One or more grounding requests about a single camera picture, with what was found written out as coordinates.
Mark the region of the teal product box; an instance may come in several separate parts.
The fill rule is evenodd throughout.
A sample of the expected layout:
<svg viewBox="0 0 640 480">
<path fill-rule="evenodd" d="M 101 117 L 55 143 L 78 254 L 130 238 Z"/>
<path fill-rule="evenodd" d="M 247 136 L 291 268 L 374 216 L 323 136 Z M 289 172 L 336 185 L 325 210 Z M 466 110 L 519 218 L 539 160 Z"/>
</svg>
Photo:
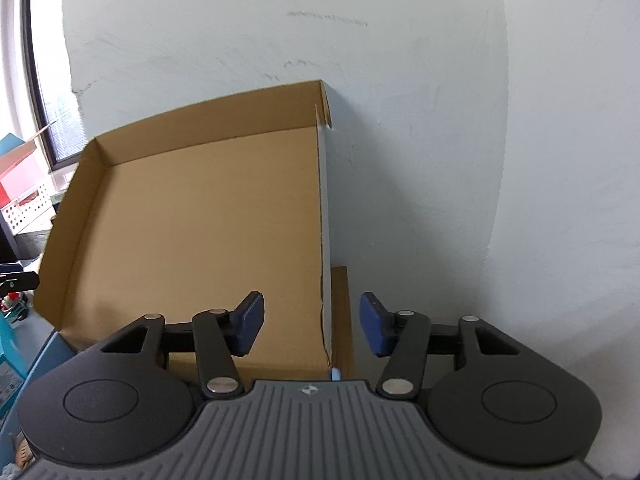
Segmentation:
<svg viewBox="0 0 640 480">
<path fill-rule="evenodd" d="M 26 367 L 9 321 L 0 318 L 0 416 L 12 408 L 26 379 Z"/>
</svg>

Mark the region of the red white box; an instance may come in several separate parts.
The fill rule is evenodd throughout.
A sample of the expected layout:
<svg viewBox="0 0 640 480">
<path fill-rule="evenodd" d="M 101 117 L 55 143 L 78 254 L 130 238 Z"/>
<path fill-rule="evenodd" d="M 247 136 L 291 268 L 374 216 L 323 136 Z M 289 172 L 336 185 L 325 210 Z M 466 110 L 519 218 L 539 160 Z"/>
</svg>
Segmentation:
<svg viewBox="0 0 640 480">
<path fill-rule="evenodd" d="M 49 172 L 37 140 L 53 122 L 24 140 L 13 133 L 1 138 L 1 207 L 23 196 L 40 184 Z"/>
</svg>

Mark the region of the white perforated basket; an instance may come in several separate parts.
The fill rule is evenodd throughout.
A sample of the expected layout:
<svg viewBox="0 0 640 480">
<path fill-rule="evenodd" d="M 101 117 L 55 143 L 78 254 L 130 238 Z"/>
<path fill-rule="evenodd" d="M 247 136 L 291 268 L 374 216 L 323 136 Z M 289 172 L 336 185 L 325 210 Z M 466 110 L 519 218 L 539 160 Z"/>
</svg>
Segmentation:
<svg viewBox="0 0 640 480">
<path fill-rule="evenodd" d="M 44 214 L 50 214 L 53 211 L 51 196 L 50 183 L 43 182 L 4 206 L 1 209 L 2 218 L 11 233 L 20 234 L 32 222 L 37 221 Z"/>
</svg>

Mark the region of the large blue cardboard box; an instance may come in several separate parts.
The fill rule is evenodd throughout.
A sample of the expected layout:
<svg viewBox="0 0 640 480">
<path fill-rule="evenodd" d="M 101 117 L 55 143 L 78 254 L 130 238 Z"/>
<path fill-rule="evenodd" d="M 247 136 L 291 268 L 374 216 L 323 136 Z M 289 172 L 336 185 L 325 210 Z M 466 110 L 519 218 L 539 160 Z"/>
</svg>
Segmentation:
<svg viewBox="0 0 640 480">
<path fill-rule="evenodd" d="M 346 272 L 331 264 L 321 81 L 224 96 L 90 141 L 36 272 L 53 328 L 1 430 L 17 479 L 207 479 L 291 458 L 333 458 L 344 431 L 330 377 L 349 358 Z M 17 418 L 23 391 L 143 315 L 189 323 L 265 301 L 233 362 L 242 396 L 210 400 L 168 448 L 120 465 L 38 458 Z"/>
</svg>

